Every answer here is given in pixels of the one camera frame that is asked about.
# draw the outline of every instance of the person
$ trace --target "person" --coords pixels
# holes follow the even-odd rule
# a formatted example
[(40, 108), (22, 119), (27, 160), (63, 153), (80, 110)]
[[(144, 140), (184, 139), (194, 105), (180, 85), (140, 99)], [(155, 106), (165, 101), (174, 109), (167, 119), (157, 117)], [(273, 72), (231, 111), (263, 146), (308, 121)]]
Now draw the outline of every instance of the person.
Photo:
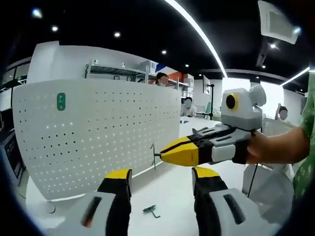
[(275, 119), (285, 121), (287, 118), (287, 108), (281, 106), (281, 103), (278, 104), (278, 108), (276, 110)]
[(168, 76), (165, 73), (157, 74), (156, 85), (166, 87), (168, 84)]
[(304, 195), (315, 170), (315, 74), (309, 75), (309, 96), (302, 113), (302, 122), (285, 134), (267, 137), (253, 133), (248, 145), (249, 164), (294, 164), (303, 160), (293, 179), (294, 202)]
[(197, 109), (192, 104), (192, 98), (186, 97), (181, 108), (181, 117), (196, 117)]

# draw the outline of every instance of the yellow lens ring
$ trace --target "yellow lens ring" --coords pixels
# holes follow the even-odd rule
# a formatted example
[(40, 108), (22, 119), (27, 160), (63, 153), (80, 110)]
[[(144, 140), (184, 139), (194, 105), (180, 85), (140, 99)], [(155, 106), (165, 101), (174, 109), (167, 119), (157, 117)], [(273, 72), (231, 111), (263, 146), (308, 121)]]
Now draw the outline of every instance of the yellow lens ring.
[(228, 109), (230, 109), (231, 111), (235, 111), (238, 108), (238, 104), (239, 104), (239, 100), (238, 100), (238, 96), (235, 93), (230, 93), (225, 100), (226, 106), (228, 107)]

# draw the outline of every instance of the white table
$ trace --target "white table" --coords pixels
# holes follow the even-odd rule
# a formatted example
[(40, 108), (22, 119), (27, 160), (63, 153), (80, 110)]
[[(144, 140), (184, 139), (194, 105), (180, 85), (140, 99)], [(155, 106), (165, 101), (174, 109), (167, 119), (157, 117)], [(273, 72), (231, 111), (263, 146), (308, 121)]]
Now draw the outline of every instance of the white table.
[[(192, 128), (201, 129), (213, 127), (217, 121), (182, 117), (188, 123), (180, 125), (179, 136), (191, 135)], [(244, 165), (234, 164), (231, 161), (222, 162), (213, 166), (201, 165), (220, 173), (229, 188), (242, 189)], [(158, 171), (151, 169), (133, 179), (146, 179), (146, 184), (133, 191), (131, 197), (132, 213), (128, 235), (130, 236), (195, 236), (198, 235), (198, 225), (193, 209), (194, 197), (192, 194), (191, 168), (174, 166), (162, 163)], [(47, 200), (29, 179), (26, 192), (27, 210), (38, 225), (44, 229), (54, 228), (64, 220), (64, 214), (77, 199), (54, 203), (56, 212), (45, 213), (43, 208)], [(151, 205), (157, 205), (155, 213), (161, 217), (155, 219), (152, 214), (143, 214), (142, 210)]]

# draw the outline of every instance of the green label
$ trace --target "green label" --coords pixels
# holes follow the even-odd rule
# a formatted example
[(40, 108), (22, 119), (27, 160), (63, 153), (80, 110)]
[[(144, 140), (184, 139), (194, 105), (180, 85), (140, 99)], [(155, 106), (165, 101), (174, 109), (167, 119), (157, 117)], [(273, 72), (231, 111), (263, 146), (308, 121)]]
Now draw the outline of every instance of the green label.
[(60, 92), (57, 95), (57, 109), (63, 111), (65, 109), (65, 93)]

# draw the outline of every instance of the white pegboard panel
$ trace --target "white pegboard panel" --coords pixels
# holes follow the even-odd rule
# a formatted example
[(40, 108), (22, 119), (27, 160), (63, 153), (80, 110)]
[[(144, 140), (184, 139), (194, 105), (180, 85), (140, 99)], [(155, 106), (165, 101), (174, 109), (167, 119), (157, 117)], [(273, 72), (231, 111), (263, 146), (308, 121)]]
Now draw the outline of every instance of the white pegboard panel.
[[(65, 93), (65, 109), (57, 95)], [(107, 172), (150, 167), (179, 135), (180, 92), (112, 80), (56, 80), (18, 86), (13, 119), (22, 158), (48, 199), (98, 188)]]

